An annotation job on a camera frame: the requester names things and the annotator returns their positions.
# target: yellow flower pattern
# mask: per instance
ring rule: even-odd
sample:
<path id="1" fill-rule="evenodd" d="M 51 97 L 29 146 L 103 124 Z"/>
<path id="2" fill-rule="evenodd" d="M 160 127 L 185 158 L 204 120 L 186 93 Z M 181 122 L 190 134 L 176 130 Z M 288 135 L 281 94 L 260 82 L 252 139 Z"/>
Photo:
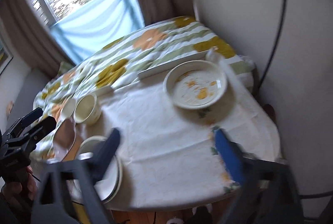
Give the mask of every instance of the yellow flower pattern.
<path id="1" fill-rule="evenodd" d="M 124 37 L 121 37 L 117 40 L 114 40 L 113 42 L 109 43 L 108 45 L 105 45 L 102 50 L 106 50 L 106 49 L 109 49 L 111 48 L 113 45 L 115 45 L 116 43 L 120 42 Z"/>
<path id="2" fill-rule="evenodd" d="M 98 74 L 96 87 L 101 88 L 103 86 L 111 86 L 120 76 L 126 72 L 125 65 L 127 62 L 127 59 L 121 59 L 114 65 L 107 66 Z"/>
<path id="3" fill-rule="evenodd" d="M 179 28 L 183 28 L 195 21 L 196 20 L 194 17 L 189 17 L 189 16 L 181 16 L 181 17 L 174 18 L 174 24 Z"/>
<path id="4" fill-rule="evenodd" d="M 227 44 L 224 40 L 219 38 L 218 36 L 215 36 L 211 38 L 210 40 L 202 41 L 200 43 L 194 44 L 193 48 L 198 51 L 206 51 L 210 48 L 216 46 L 217 50 L 216 52 L 222 54 L 226 59 L 232 58 L 236 55 L 235 50 Z"/>
<path id="5" fill-rule="evenodd" d="M 46 93 L 45 92 L 42 93 L 42 99 L 44 100 L 48 95 L 55 93 L 57 89 L 60 88 L 60 85 L 61 85 L 60 82 L 54 83 L 51 87 L 49 87 Z"/>
<path id="6" fill-rule="evenodd" d="M 68 73 L 64 74 L 63 75 L 64 84 L 66 84 L 74 75 L 75 75 L 75 70 L 69 71 Z"/>

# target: white cup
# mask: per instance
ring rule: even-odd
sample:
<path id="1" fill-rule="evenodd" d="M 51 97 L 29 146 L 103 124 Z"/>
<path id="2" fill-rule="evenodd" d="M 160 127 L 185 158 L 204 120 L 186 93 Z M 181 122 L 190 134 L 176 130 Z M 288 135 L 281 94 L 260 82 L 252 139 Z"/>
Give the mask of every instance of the white cup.
<path id="1" fill-rule="evenodd" d="M 76 99 L 74 98 L 68 99 L 61 110 L 60 114 L 61 119 L 64 121 L 65 119 L 70 118 L 74 113 L 75 107 L 76 107 Z"/>
<path id="2" fill-rule="evenodd" d="M 102 110 L 97 101 L 96 94 L 88 94 L 82 97 L 74 110 L 74 120 L 76 123 L 86 123 L 92 125 L 98 121 Z"/>

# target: human hand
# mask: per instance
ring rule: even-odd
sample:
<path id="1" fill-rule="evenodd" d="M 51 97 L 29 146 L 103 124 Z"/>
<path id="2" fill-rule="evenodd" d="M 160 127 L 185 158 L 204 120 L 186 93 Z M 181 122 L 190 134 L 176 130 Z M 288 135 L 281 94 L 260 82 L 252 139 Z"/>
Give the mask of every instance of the human hand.
<path id="1" fill-rule="evenodd" d="M 27 188 L 29 190 L 28 198 L 30 200 L 34 200 L 36 193 L 37 193 L 37 185 L 32 177 L 32 168 L 30 166 L 26 167 L 26 171 L 28 173 L 28 182 L 27 182 Z M 10 199 L 15 194 L 20 194 L 22 191 L 22 185 L 18 182 L 11 182 L 9 184 L 5 184 L 2 188 L 2 194 L 5 197 L 5 199 L 9 202 Z"/>

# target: white tablecloth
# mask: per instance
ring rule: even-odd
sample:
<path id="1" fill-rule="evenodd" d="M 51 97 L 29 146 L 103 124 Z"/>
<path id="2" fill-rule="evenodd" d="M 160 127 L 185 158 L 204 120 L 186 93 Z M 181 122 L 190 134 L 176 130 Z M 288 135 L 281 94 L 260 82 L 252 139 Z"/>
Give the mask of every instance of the white tablecloth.
<path id="1" fill-rule="evenodd" d="M 103 113 L 92 127 L 80 126 L 84 138 L 121 130 L 118 155 L 124 177 L 115 210 L 176 210 L 222 199 L 232 180 L 214 155 L 211 128 L 226 129 L 234 142 L 259 158 L 274 161 L 280 143 L 277 128 L 237 79 L 221 55 L 209 51 L 207 60 L 227 74 L 225 95 L 204 111 L 188 111 L 171 104 L 163 92 L 167 74 L 104 95 Z"/>

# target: black cable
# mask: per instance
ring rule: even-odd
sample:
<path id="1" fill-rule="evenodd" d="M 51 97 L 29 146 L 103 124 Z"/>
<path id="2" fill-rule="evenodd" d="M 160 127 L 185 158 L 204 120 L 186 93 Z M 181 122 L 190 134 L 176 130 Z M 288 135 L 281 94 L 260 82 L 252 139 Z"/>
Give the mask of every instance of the black cable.
<path id="1" fill-rule="evenodd" d="M 31 174 L 31 175 L 32 175 L 32 177 L 34 177 L 38 182 L 41 182 L 41 180 L 38 179 L 35 175 L 33 175 L 33 174 Z"/>
<path id="2" fill-rule="evenodd" d="M 83 205 L 82 203 L 79 203 L 79 202 L 77 202 L 77 201 L 73 201 L 73 200 L 72 200 L 72 203 L 76 203 L 76 204 L 79 204 L 79 205 Z"/>
<path id="3" fill-rule="evenodd" d="M 333 191 L 312 194 L 312 195 L 299 195 L 300 199 L 317 199 L 317 198 L 324 198 L 328 196 L 333 196 Z"/>
<path id="4" fill-rule="evenodd" d="M 154 214 L 154 221 L 153 221 L 153 224 L 155 224 L 155 222 L 156 222 L 156 212 L 155 212 L 155 214 Z"/>
<path id="5" fill-rule="evenodd" d="M 285 14 L 286 14 L 286 8 L 287 8 L 287 0 L 282 0 L 282 8 L 281 8 L 281 14 L 280 14 L 279 27 L 278 27 L 278 30 L 277 30 L 277 33 L 276 33 L 276 36 L 275 36 L 274 45 L 273 45 L 271 54 L 269 56 L 267 65 L 265 67 L 264 73 L 262 74 L 262 77 L 259 81 L 259 84 L 258 84 L 257 88 L 254 90 L 254 93 L 253 93 L 254 97 L 256 97 L 258 95 L 260 87 L 261 87 L 262 83 L 264 82 L 264 80 L 266 78 L 266 75 L 267 75 L 267 72 L 268 72 L 268 70 L 269 70 L 269 68 L 272 64 L 272 60 L 273 60 L 273 57 L 275 55 L 276 48 L 279 44 L 279 40 L 280 40 L 280 36 L 281 36 L 281 32 L 282 32 L 284 19 L 285 19 Z"/>

